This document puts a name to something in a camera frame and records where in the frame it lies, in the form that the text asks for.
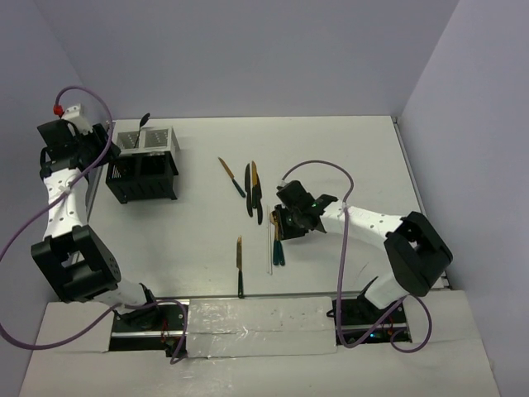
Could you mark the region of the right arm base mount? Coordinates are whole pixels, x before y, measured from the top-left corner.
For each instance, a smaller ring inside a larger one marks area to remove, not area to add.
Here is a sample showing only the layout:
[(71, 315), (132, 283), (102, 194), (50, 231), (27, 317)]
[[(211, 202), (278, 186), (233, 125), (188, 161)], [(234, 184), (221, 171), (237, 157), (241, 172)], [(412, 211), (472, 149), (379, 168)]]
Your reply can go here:
[[(361, 338), (384, 314), (383, 310), (377, 308), (368, 309), (367, 305), (358, 299), (343, 299), (341, 309), (341, 329), (347, 344), (352, 344)], [(389, 343), (392, 337), (395, 342), (411, 341), (403, 304), (400, 304), (374, 331), (370, 332), (363, 343)]]

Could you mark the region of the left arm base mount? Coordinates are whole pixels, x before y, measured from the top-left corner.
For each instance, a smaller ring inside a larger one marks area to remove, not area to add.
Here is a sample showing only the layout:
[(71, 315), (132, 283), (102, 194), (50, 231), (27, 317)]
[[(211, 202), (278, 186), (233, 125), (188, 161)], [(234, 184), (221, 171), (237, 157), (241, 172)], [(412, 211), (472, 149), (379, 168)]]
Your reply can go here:
[(187, 326), (188, 304), (168, 299), (156, 306), (115, 314), (108, 350), (110, 352), (163, 352), (177, 361), (187, 356), (183, 332)]

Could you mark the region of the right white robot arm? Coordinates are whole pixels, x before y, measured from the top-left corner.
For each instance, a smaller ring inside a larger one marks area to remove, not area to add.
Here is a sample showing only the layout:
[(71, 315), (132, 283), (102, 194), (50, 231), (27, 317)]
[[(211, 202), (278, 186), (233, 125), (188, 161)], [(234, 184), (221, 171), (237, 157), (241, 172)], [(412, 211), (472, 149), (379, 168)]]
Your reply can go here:
[(450, 248), (422, 213), (388, 215), (347, 206), (328, 194), (314, 198), (297, 180), (282, 183), (276, 195), (281, 240), (329, 232), (386, 254), (390, 270), (374, 277), (360, 293), (359, 312), (367, 323), (379, 322), (388, 306), (402, 297), (426, 296), (453, 261)]

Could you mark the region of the black spoon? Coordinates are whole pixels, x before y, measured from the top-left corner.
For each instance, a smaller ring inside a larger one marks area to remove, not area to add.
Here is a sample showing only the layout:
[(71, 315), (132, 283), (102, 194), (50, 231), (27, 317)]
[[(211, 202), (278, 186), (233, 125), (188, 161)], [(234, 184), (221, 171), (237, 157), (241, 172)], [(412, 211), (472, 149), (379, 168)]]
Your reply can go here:
[(138, 126), (138, 131), (137, 131), (137, 134), (136, 134), (136, 140), (135, 140), (135, 143), (134, 143), (134, 146), (133, 146), (134, 149), (136, 149), (138, 147), (140, 136), (141, 136), (141, 129), (143, 128), (143, 126), (149, 120), (150, 120), (150, 113), (149, 112), (144, 114), (143, 117), (140, 119), (139, 126)]

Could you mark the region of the gold spoon green handle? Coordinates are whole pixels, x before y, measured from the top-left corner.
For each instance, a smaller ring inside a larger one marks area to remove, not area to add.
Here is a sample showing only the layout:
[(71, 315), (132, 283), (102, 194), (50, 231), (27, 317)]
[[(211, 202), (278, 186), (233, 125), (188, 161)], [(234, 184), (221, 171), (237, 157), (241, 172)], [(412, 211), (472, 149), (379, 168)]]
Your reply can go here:
[(269, 215), (269, 220), (274, 226), (274, 240), (273, 240), (273, 265), (285, 265), (285, 257), (282, 243), (279, 235), (279, 221), (275, 211)]

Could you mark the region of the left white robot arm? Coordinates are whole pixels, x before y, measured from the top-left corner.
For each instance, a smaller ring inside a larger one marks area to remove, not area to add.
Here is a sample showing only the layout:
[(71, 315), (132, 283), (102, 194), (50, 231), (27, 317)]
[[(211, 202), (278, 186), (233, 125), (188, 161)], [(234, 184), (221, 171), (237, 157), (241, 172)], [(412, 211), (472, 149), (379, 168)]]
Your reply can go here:
[(37, 130), (45, 141), (40, 176), (51, 207), (43, 239), (31, 247), (34, 262), (61, 301), (97, 301), (126, 323), (155, 328), (162, 310), (153, 294), (122, 278), (115, 256), (88, 225), (89, 167), (116, 159), (120, 149), (100, 124), (82, 133), (60, 118)]

